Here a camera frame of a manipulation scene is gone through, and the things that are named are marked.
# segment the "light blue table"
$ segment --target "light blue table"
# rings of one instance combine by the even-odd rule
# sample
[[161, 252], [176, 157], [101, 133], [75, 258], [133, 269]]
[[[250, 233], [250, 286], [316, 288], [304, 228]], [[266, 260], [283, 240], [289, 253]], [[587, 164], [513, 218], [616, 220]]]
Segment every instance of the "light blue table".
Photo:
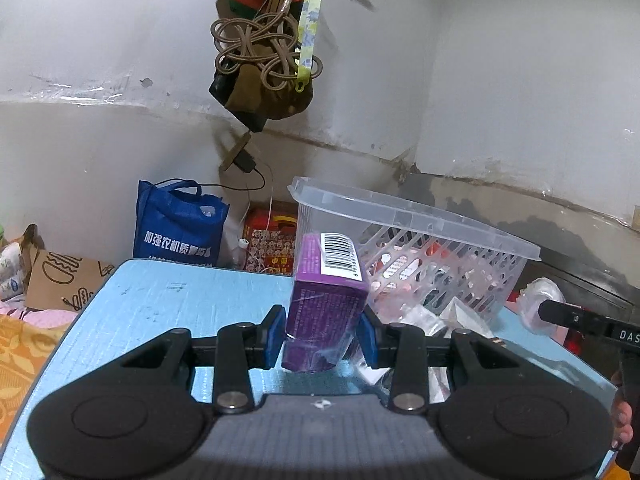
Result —
[[[14, 422], [0, 462], [0, 479], [40, 480], [42, 473], [26, 439], [33, 407], [47, 394], [175, 327], [194, 337], [215, 335], [239, 321], [260, 321], [273, 304], [288, 306], [292, 280], [279, 276], [207, 269], [150, 260], [124, 263], [104, 285], [60, 342]], [[549, 338], [530, 334], [514, 314], [502, 309], [494, 332], [512, 351], [598, 398], [607, 407], [614, 395], [609, 381]], [[199, 369], [192, 394], [209, 402], [212, 369]], [[293, 374], [279, 364], [252, 370], [254, 395], [357, 394], [371, 388], [347, 363], [321, 374]]]

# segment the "round black pad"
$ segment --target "round black pad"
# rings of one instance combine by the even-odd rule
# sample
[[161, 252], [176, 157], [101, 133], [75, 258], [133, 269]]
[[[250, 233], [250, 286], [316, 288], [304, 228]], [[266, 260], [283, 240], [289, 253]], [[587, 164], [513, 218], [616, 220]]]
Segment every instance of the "round black pad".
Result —
[[133, 433], [146, 422], [145, 403], [129, 396], [94, 397], [72, 415], [74, 426], [87, 436], [118, 438]]
[[556, 480], [598, 468], [610, 446], [607, 410], [569, 384], [474, 386], [441, 407], [445, 443], [495, 479]]
[[87, 480], [146, 478], [193, 451], [200, 405], [174, 386], [68, 386], [40, 402], [27, 436], [43, 469]]

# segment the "hanging bag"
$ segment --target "hanging bag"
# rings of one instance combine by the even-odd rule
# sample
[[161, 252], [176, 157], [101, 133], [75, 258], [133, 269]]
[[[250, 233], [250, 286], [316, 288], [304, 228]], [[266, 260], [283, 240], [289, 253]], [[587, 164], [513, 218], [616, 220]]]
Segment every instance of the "hanging bag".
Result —
[[[303, 112], [313, 97], [307, 82], [296, 90], [299, 24], [292, 3], [267, 0], [265, 13], [252, 20], [220, 18], [211, 25], [219, 54], [209, 91], [254, 132], [261, 131], [267, 119]], [[309, 69], [310, 79], [322, 72], [320, 60], [316, 56], [312, 60], [315, 70]]]
[[[180, 191], [194, 187], [196, 193]], [[134, 258], [215, 266], [229, 206], [194, 180], [138, 184]]]

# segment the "clear plastic basket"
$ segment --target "clear plastic basket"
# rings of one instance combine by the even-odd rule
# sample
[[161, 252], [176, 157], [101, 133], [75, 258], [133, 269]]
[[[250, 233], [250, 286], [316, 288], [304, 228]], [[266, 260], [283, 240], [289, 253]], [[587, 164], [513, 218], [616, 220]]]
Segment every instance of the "clear plastic basket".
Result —
[[504, 304], [540, 248], [471, 218], [402, 198], [296, 177], [298, 244], [309, 232], [338, 232], [356, 244], [370, 275], [370, 301], [401, 294], [439, 314], [457, 297], [483, 318]]

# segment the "barcode label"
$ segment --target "barcode label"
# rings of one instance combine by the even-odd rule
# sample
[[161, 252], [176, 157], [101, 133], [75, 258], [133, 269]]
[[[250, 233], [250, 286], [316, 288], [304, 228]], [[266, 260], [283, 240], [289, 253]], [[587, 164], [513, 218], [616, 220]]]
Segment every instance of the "barcode label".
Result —
[[322, 233], [320, 246], [322, 249], [322, 274], [362, 281], [356, 248], [349, 237], [340, 233]]

